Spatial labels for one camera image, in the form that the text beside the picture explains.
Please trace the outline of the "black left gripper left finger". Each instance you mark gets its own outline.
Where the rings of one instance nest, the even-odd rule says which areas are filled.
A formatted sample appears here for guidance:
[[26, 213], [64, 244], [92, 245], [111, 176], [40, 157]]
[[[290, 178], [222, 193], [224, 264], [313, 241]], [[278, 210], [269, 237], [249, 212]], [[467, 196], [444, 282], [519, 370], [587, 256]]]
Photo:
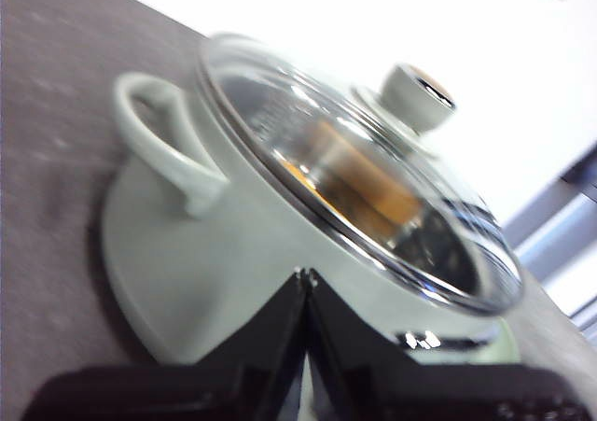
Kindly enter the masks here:
[[274, 420], [305, 357], [304, 271], [191, 364], [89, 367], [47, 380], [25, 420]]

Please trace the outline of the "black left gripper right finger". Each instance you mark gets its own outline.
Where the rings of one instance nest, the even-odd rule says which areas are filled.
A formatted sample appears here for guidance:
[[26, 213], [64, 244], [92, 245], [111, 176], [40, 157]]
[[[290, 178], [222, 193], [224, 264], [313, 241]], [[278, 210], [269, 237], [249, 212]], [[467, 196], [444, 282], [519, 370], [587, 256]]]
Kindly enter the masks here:
[[315, 270], [308, 351], [339, 420], [590, 420], [556, 372], [522, 364], [422, 364], [378, 333]]

